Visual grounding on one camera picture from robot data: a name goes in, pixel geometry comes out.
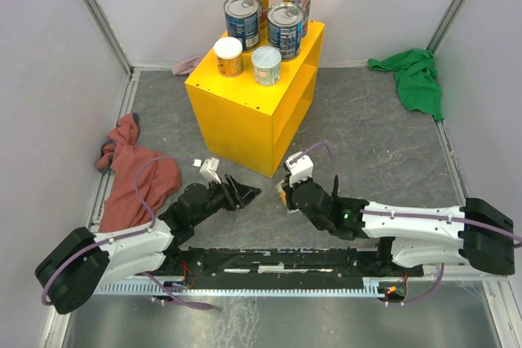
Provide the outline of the short can white lid front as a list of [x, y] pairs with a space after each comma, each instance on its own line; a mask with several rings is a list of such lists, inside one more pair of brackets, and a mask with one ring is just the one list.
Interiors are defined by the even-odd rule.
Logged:
[[276, 185], [277, 194], [281, 200], [281, 203], [287, 208], [290, 208], [291, 202], [291, 186], [285, 181], [281, 181]]

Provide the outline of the short green can clear lid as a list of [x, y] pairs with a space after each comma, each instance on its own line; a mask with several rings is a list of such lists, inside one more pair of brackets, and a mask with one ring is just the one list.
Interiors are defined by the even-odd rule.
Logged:
[[261, 86], [276, 85], [281, 79], [281, 53], [273, 46], [260, 46], [254, 50], [251, 61], [254, 80]]

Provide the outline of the short orange can white lid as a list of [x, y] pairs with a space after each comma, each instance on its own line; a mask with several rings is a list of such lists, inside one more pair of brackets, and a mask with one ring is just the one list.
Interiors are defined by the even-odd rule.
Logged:
[[237, 77], [244, 70], [241, 41], [234, 37], [222, 37], [213, 47], [217, 68], [224, 77]]

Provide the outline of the blue can with pull-tab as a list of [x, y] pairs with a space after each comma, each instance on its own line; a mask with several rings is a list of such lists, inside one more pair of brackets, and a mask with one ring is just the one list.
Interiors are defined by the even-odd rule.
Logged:
[[282, 2], [268, 12], [268, 44], [277, 48], [282, 61], [299, 56], [303, 32], [303, 11], [292, 2]]

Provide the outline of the blue can metal pull-tab lid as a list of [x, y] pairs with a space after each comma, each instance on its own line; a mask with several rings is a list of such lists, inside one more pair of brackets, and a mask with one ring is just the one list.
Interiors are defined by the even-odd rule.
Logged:
[[258, 0], [226, 0], [223, 5], [229, 37], [237, 38], [243, 51], [252, 51], [259, 45], [259, 18], [261, 6]]

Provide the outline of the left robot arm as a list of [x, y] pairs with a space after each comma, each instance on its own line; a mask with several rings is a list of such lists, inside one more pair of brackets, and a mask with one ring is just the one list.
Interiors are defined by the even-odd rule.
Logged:
[[179, 269], [179, 246], [193, 237], [198, 224], [220, 210], [244, 209], [261, 193], [230, 174], [224, 182], [193, 183], [150, 223], [120, 231], [71, 231], [36, 267], [42, 304], [65, 315], [86, 303], [105, 285], [132, 275]]

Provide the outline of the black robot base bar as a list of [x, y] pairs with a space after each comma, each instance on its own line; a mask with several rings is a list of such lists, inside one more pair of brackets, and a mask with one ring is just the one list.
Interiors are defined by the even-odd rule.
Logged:
[[173, 250], [155, 273], [188, 273], [195, 289], [358, 289], [364, 278], [424, 276], [421, 266], [399, 267], [380, 250], [354, 248]]

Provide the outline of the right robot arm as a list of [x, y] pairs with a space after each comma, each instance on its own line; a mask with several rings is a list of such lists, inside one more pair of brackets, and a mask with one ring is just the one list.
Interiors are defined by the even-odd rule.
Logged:
[[285, 178], [276, 189], [285, 207], [301, 212], [317, 230], [341, 240], [378, 240], [374, 265], [383, 275], [464, 262], [492, 275], [515, 273], [521, 238], [510, 218], [480, 198], [468, 198], [463, 206], [415, 209], [341, 197], [337, 187], [326, 192], [312, 178], [296, 183]]

